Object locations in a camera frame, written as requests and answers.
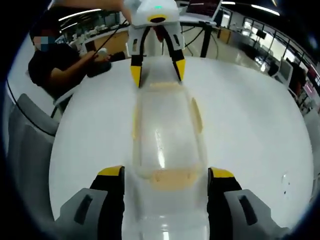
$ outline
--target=person's arm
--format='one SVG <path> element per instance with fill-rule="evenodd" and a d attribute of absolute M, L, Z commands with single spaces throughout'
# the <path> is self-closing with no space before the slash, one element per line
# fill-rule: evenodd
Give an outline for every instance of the person's arm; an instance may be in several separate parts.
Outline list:
<path fill-rule="evenodd" d="M 54 68 L 43 87 L 53 96 L 59 96 L 75 87 L 87 74 L 88 66 L 97 56 L 94 55 L 94 53 L 94 51 L 88 52 L 79 61 L 64 71 Z"/>
<path fill-rule="evenodd" d="M 127 19 L 131 24 L 131 14 L 130 11 L 124 7 L 124 0 L 56 0 L 54 5 L 74 8 L 121 11 L 125 19 Z"/>

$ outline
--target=translucent plastic part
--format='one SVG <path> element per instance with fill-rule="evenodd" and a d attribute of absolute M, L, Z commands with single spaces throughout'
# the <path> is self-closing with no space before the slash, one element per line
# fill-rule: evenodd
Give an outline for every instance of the translucent plastic part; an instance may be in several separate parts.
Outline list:
<path fill-rule="evenodd" d="M 197 103 L 183 86 L 158 83 L 141 90 L 133 162 L 125 173 L 134 214 L 123 239 L 209 239 L 202 128 Z"/>

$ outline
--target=gray chair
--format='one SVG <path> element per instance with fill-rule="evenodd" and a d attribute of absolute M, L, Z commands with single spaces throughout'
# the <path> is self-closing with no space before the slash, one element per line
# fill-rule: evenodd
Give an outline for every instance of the gray chair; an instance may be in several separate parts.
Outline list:
<path fill-rule="evenodd" d="M 49 196 L 49 167 L 58 123 L 22 94 L 9 118 L 7 161 L 25 209 L 40 231 L 54 227 Z M 21 112 L 34 122 L 34 126 Z"/>

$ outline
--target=floor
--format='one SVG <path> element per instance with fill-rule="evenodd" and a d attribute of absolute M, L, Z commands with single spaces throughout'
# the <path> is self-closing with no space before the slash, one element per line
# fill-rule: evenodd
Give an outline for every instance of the floor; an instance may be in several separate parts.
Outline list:
<path fill-rule="evenodd" d="M 199 34 L 199 32 L 201 31 L 201 28 L 199 28 L 199 27 L 192 28 L 189 26 L 184 26 L 183 31 L 185 31 L 185 30 L 188 30 L 188 31 L 183 33 L 184 41 L 185 41 L 185 44 L 188 44 Z M 123 39 L 127 39 L 124 36 L 124 33 L 125 32 L 119 33 L 119 35 L 115 35 L 114 37 L 117 39 L 110 41 L 110 44 L 111 43 L 113 45 L 119 44 L 120 47 L 123 49 L 124 48 Z M 156 56 L 160 56 L 160 55 L 162 55 L 162 43 L 160 43 L 156 39 L 156 37 L 152 36 L 151 34 L 149 34 L 147 36 L 147 39 L 145 41 L 146 42 L 145 49 L 148 49 L 147 44 L 150 43 L 148 38 L 152 38 L 152 37 L 153 37 L 153 40 L 155 40 L 155 42 L 152 43 L 152 47 L 154 47 L 154 53 Z M 188 47 L 186 47 L 184 49 L 183 54 L 185 56 L 200 57 L 203 40 L 204 40 L 204 32 L 202 32 L 194 40 L 193 43 L 191 43 Z M 167 48 L 166 44 L 164 44 L 164 46 L 163 46 L 163 54 L 169 55 L 168 48 Z M 241 51 L 235 47 L 232 47 L 230 45 L 227 45 L 224 42 L 220 41 L 217 38 L 217 34 L 214 32 L 212 33 L 212 36 L 211 36 L 211 40 L 209 43 L 206 57 L 209 59 L 217 59 L 217 60 L 220 60 L 223 62 L 240 65 L 240 66 L 243 66 L 246 68 L 251 68 L 251 69 L 259 71 L 263 74 L 267 74 L 267 70 L 264 66 L 261 66 L 257 62 L 250 59 L 243 51 Z M 53 116 L 53 118 L 59 122 L 61 117 L 62 117 L 62 113 L 59 110 L 57 110 L 55 115 Z"/>

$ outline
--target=white table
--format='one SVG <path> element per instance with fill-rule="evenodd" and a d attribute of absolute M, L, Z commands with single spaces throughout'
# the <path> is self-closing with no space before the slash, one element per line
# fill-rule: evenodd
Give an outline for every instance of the white table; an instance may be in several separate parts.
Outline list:
<path fill-rule="evenodd" d="M 177 79 L 168 57 L 145 58 L 143 64 L 144 86 L 151 80 Z M 278 225 L 294 226 L 309 204 L 313 159 L 303 117 L 287 89 L 255 70 L 195 57 L 186 58 L 183 84 L 201 112 L 208 167 L 233 172 L 243 189 L 271 208 Z M 80 84 L 62 116 L 51 154 L 55 219 L 60 207 L 89 188 L 100 170 L 132 160 L 138 91 L 129 59 Z"/>

